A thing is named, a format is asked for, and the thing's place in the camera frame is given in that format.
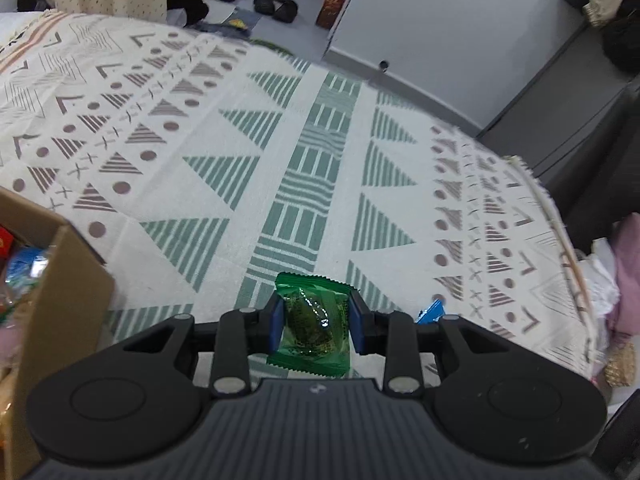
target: red snack bag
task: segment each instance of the red snack bag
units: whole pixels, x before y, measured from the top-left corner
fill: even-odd
[[[8,258],[11,244],[14,243],[14,236],[0,226],[0,258]]]

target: green wrapped candy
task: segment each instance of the green wrapped candy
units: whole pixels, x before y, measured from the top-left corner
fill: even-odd
[[[287,322],[268,364],[331,377],[347,373],[351,287],[320,276],[281,272],[276,291],[284,299]]]

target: white wall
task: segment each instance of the white wall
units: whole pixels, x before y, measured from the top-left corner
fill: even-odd
[[[483,128],[578,29],[562,0],[351,0],[330,49]]]

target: patterned blanket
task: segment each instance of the patterned blanket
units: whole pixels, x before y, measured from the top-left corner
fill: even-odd
[[[381,311],[440,298],[591,373],[591,316],[544,192],[396,96],[211,34],[59,12],[4,47],[0,85],[0,185],[69,218],[108,262],[115,340],[260,307],[288,270],[348,282]],[[254,383],[295,375],[251,361]],[[377,356],[352,365],[382,374]],[[429,356],[424,369],[435,382]]]

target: cardboard box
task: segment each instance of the cardboard box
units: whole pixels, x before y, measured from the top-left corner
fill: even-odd
[[[0,478],[18,480],[40,461],[26,427],[26,397],[43,378],[95,351],[114,281],[67,220],[3,187],[0,225],[18,240],[50,248],[49,264],[31,293],[31,319],[5,429]]]

